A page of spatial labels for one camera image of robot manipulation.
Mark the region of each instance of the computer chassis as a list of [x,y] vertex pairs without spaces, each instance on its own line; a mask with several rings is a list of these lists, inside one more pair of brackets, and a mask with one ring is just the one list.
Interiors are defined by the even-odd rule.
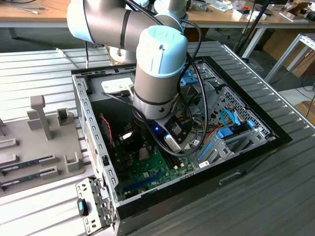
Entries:
[[[88,235],[113,226],[115,235],[129,235],[138,229],[170,214],[203,196],[222,188],[252,169],[262,159],[291,141],[275,121],[248,95],[231,77],[210,57],[197,58],[207,91],[211,91],[208,104],[210,122],[220,123],[218,114],[222,108],[233,106],[240,118],[254,123],[255,135],[265,142],[240,149],[237,155],[226,155],[213,162],[211,153],[208,159],[196,160],[190,157],[194,171],[187,173],[167,184],[152,188],[124,201],[118,201],[115,187],[119,180],[99,127],[98,115],[104,109],[120,113],[120,119],[109,113],[108,120],[123,132],[130,122],[131,107],[101,95],[101,82],[110,79],[129,77],[134,82],[135,64],[116,65],[102,68],[83,69],[72,72],[78,117],[90,152],[90,160],[95,178],[85,179],[77,184],[78,208],[83,217]],[[187,97],[189,91],[200,92],[197,85],[182,86]],[[194,114],[200,114],[203,107],[196,105]]]

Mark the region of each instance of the blue clip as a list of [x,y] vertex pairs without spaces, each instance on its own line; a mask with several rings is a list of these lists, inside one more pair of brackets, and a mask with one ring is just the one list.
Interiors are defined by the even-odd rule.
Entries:
[[194,85],[198,83],[198,80],[192,75],[190,71],[187,71],[183,75],[181,82],[183,85]]
[[233,134],[233,132],[231,131],[231,129],[229,127],[220,129],[217,134],[220,136],[220,138],[225,138],[226,136],[230,136]]
[[247,124],[250,126],[250,128],[254,128],[255,127],[255,123],[252,120],[247,121]]

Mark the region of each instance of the motherboard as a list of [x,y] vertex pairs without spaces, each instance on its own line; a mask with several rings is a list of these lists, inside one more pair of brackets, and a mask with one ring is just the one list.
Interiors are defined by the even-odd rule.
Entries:
[[119,201],[142,194],[194,170],[187,157],[172,158],[162,155],[156,146],[152,147],[151,153],[143,149],[127,152],[124,146],[115,148],[113,165],[119,179],[116,188]]

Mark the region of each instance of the wooden desk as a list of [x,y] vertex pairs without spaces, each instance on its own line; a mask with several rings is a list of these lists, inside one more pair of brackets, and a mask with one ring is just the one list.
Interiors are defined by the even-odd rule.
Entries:
[[[39,14],[33,14],[13,7],[9,3],[0,1],[0,27],[6,28],[37,28],[37,27],[67,27],[66,9],[70,0],[38,0],[35,3],[43,5],[46,10],[40,10]],[[251,9],[252,2],[247,1]],[[208,6],[207,12],[190,11],[189,20],[197,23],[201,28],[245,28],[247,19],[235,20],[232,11],[222,12]],[[257,24],[257,32],[242,57],[248,58],[254,47],[268,28],[282,29],[315,29],[315,22],[309,24],[292,23],[279,15],[280,11],[274,10],[274,15],[267,16],[266,20]]]

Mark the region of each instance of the cardboard box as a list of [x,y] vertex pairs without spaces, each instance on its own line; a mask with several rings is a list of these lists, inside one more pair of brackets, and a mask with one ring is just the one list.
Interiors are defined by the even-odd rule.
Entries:
[[[309,106],[310,106],[310,103],[311,101],[304,101],[304,102],[301,102],[299,104],[297,104],[295,106],[295,108],[304,116],[306,116],[307,114],[307,111],[309,109]],[[312,106],[311,106],[311,109],[310,109],[310,112],[307,116],[307,119],[312,123],[312,124],[315,124],[315,101],[313,102]]]

